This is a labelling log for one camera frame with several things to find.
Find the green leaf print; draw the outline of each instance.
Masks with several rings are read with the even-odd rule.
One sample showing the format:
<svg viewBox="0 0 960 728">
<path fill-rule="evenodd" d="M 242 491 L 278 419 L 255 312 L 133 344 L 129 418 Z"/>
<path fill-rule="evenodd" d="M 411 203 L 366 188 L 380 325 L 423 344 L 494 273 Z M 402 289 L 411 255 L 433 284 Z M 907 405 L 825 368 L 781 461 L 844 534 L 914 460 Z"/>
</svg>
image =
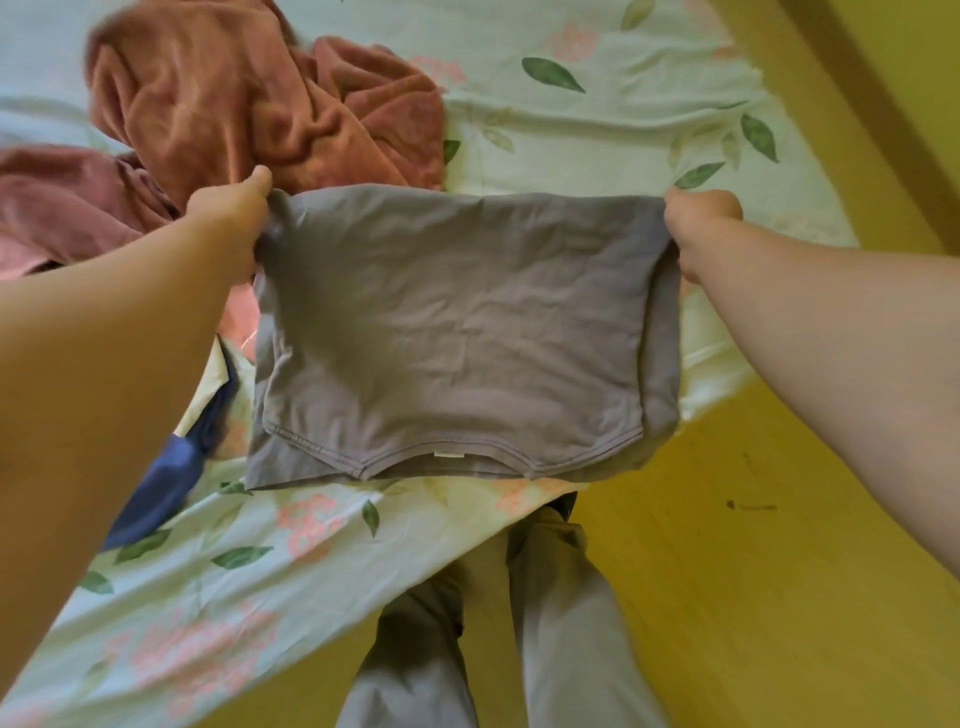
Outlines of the green leaf print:
<svg viewBox="0 0 960 728">
<path fill-rule="evenodd" d="M 579 91 L 587 93 L 584 88 L 573 78 L 573 74 L 563 66 L 550 59 L 539 59 L 528 57 L 520 62 L 527 76 L 541 84 L 554 85 L 557 88 L 565 88 L 569 91 Z"/>
<path fill-rule="evenodd" d="M 676 169 L 680 166 L 680 160 L 684 155 L 686 142 L 686 134 L 678 134 L 674 136 L 673 141 L 670 142 L 670 150 L 666 153 L 666 163 L 670 165 L 670 169 Z"/>
<path fill-rule="evenodd" d="M 249 566 L 259 561 L 264 555 L 273 550 L 274 548 L 272 546 L 239 546 L 238 548 L 224 551 L 219 556 L 214 556 L 210 561 L 221 569 L 240 569 L 241 567 Z"/>
<path fill-rule="evenodd" d="M 725 161 L 714 161 L 710 164 L 701 164 L 696 169 L 691 169 L 685 175 L 680 177 L 674 186 L 679 187 L 680 189 L 693 189 L 699 187 L 701 184 L 709 180 L 717 171 L 726 164 Z"/>
<path fill-rule="evenodd" d="M 253 493 L 247 490 L 243 483 L 239 480 L 236 482 L 226 481 L 220 484 L 220 489 L 217 493 L 221 496 L 232 496 L 236 494 L 237 496 L 250 496 L 253 497 Z"/>
<path fill-rule="evenodd" d="M 724 159 L 730 163 L 733 169 L 740 168 L 740 137 L 733 132 L 727 132 L 720 139 L 720 150 L 723 152 Z"/>
<path fill-rule="evenodd" d="M 230 530 L 230 527 L 233 525 L 233 522 L 237 520 L 237 517 L 240 515 L 240 511 L 243 510 L 243 503 L 239 503 L 232 508 L 230 508 L 223 516 L 217 519 L 210 530 L 204 533 L 204 542 L 201 545 L 201 548 L 210 548 L 216 544 L 220 539 L 222 539 L 227 532 Z"/>
<path fill-rule="evenodd" d="M 107 680 L 110 665 L 110 660 L 101 660 L 99 663 L 91 665 L 86 673 L 84 673 L 84 679 L 80 681 L 80 685 L 78 685 L 77 689 L 70 695 L 70 702 L 74 704 L 80 703 L 95 693 Z"/>
<path fill-rule="evenodd" d="M 457 152 L 460 151 L 460 141 L 457 139 L 444 139 L 444 164 L 449 164 Z"/>
<path fill-rule="evenodd" d="M 132 561 L 133 559 L 138 559 L 143 554 L 150 551 L 155 551 L 164 544 L 167 543 L 167 539 L 170 538 L 172 531 L 167 528 L 161 531 L 154 531 L 145 539 L 140 539 L 135 544 L 130 544 L 129 546 L 124 546 L 117 553 L 116 561 L 114 564 L 123 564 L 127 561 Z"/>
<path fill-rule="evenodd" d="M 484 125 L 488 127 L 502 127 L 511 117 L 514 115 L 513 107 L 504 107 L 503 109 L 497 109 L 492 111 L 490 116 L 484 120 Z"/>
<path fill-rule="evenodd" d="M 373 505 L 372 501 L 368 500 L 363 504 L 361 515 L 367 528 L 370 529 L 370 535 L 376 538 L 376 532 L 380 528 L 380 512 L 376 510 L 376 506 Z"/>
<path fill-rule="evenodd" d="M 498 132 L 496 129 L 483 129 L 481 134 L 497 149 L 510 154 L 514 153 L 514 142 L 503 132 Z"/>
<path fill-rule="evenodd" d="M 96 595 L 113 594 L 113 585 L 110 580 L 103 576 L 99 571 L 88 571 L 84 578 L 80 580 L 80 588 L 93 592 Z"/>
<path fill-rule="evenodd" d="M 620 21 L 620 30 L 626 33 L 643 25 L 643 21 L 650 17 L 650 13 L 657 6 L 657 0 L 634 0 L 627 6 Z"/>
<path fill-rule="evenodd" d="M 780 160 L 777 159 L 777 142 L 774 140 L 774 133 L 770 131 L 770 127 L 755 116 L 745 113 L 743 118 L 740 119 L 740 129 L 743 130 L 743 135 L 747 137 L 747 141 L 753 145 L 754 149 L 770 161 L 780 163 Z"/>
</svg>

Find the bed sheet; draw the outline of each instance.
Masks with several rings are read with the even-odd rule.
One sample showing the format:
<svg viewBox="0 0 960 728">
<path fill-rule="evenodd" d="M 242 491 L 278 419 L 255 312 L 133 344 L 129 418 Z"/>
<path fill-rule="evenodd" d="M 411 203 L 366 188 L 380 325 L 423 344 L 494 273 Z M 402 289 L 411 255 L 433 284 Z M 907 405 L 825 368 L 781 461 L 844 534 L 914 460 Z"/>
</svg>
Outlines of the bed sheet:
<svg viewBox="0 0 960 728">
<path fill-rule="evenodd" d="M 4 4 L 0 143 L 123 151 L 86 119 L 80 61 L 86 30 L 123 4 Z M 755 222 L 856 244 L 816 159 L 704 0 L 279 5 L 304 37 L 383 43 L 444 87 L 451 191 L 727 187 Z M 750 375 L 698 290 L 684 297 L 683 354 L 686 419 Z M 93 561 L 0 705 L 5 728 L 189 724 L 570 487 L 415 478 L 246 493 L 252 367 L 234 359 L 226 459 L 157 533 Z"/>
</svg>

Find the yellow wall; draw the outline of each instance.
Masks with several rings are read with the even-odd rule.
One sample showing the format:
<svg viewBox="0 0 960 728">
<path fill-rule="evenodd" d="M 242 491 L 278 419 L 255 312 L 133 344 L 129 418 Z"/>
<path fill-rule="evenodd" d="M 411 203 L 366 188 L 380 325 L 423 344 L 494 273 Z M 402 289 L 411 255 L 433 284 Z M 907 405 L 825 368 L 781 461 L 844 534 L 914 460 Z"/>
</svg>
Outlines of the yellow wall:
<svg viewBox="0 0 960 728">
<path fill-rule="evenodd" d="M 960 0 L 828 0 L 960 190 Z"/>
</svg>

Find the hand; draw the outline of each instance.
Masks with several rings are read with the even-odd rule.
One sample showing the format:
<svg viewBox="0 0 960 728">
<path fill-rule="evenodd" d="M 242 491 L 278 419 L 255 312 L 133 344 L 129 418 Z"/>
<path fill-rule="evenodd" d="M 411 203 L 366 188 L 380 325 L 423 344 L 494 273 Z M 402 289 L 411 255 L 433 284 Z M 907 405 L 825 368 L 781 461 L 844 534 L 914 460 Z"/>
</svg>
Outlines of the hand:
<svg viewBox="0 0 960 728">
<path fill-rule="evenodd" d="M 253 245 L 263 232 L 273 185 L 273 174 L 260 165 L 242 182 L 198 189 L 186 204 L 185 218 L 207 227 L 204 236 L 226 247 L 234 284 L 253 274 Z"/>
<path fill-rule="evenodd" d="M 743 207 L 733 193 L 722 189 L 684 192 L 673 187 L 665 199 L 664 219 L 680 248 L 680 269 L 684 278 L 698 283 L 696 254 L 702 231 L 719 220 L 743 220 Z"/>
</svg>

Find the leg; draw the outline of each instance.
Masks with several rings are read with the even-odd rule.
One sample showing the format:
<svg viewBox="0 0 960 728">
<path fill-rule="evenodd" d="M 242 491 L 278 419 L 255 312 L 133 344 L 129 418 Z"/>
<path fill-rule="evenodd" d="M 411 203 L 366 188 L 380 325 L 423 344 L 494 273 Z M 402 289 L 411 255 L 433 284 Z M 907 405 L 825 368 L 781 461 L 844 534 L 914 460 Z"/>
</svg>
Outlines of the leg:
<svg viewBox="0 0 960 728">
<path fill-rule="evenodd" d="M 463 599 L 442 571 L 388 604 L 337 728 L 476 728 L 457 638 Z"/>
<path fill-rule="evenodd" d="M 510 532 L 507 566 L 531 728 L 667 728 L 613 589 L 579 525 L 544 507 Z"/>
</svg>

